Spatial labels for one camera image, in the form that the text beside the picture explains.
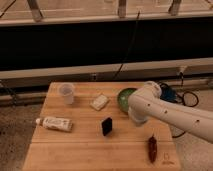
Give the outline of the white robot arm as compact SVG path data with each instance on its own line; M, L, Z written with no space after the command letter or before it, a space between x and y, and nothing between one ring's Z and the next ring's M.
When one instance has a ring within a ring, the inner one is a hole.
M158 83L144 82L128 98L129 117L141 125L151 116L213 144L212 111L167 102L161 94Z

